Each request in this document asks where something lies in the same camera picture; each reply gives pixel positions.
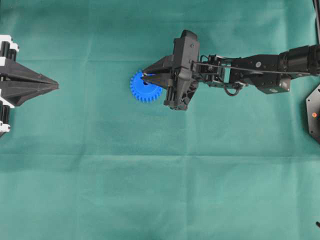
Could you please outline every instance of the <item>green fabric surface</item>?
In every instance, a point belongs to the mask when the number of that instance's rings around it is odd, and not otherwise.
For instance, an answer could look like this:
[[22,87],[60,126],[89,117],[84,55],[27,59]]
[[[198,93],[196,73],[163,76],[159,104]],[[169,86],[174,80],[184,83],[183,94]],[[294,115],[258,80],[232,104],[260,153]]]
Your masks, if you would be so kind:
[[306,97],[200,85],[186,112],[131,95],[183,29],[201,54],[316,43],[311,0],[3,0],[17,61],[60,89],[0,140],[2,240],[318,240],[320,159]]

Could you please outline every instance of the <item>black plastic part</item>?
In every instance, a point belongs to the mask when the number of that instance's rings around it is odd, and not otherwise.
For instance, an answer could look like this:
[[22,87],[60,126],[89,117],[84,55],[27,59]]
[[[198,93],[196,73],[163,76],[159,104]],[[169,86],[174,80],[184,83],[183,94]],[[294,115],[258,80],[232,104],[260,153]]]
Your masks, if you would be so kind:
[[56,81],[10,59],[0,66],[0,74],[6,76],[5,81],[0,81],[1,97],[14,106],[59,88]]
[[[4,65],[0,66],[0,97],[10,104],[17,107],[59,88],[56,81],[17,63],[17,51],[10,49],[9,42],[1,43],[0,57],[5,57]],[[0,101],[0,124],[9,124],[9,115],[10,107]]]
[[187,110],[198,88],[193,62],[198,61],[199,47],[197,35],[184,30],[180,38],[174,39],[172,55],[143,70],[145,82],[167,89],[164,105],[173,110]]
[[320,143],[320,85],[307,97],[309,134]]

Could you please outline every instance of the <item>cable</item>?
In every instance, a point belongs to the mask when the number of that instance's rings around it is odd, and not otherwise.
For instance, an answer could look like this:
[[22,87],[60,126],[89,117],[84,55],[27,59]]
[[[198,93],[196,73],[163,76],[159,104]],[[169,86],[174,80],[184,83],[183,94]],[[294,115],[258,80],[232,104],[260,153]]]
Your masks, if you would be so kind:
[[224,87],[223,89],[224,89],[224,91],[225,91],[226,94],[228,94],[228,95],[231,96],[231,97],[234,97],[234,96],[237,96],[237,95],[238,95],[238,93],[240,92],[240,90],[241,90],[242,88],[234,88],[234,89],[235,89],[235,93],[229,92],[226,87]]
[[267,71],[267,70],[257,70],[257,69],[242,68],[242,67],[235,67],[235,66],[214,65],[214,64],[207,64],[207,63],[202,63],[197,61],[193,61],[193,63],[201,66],[209,66],[209,67],[224,68],[224,69],[236,69],[236,70],[242,70],[242,71],[260,72],[260,73],[269,73],[269,74],[302,74],[306,76],[311,75],[309,72]]

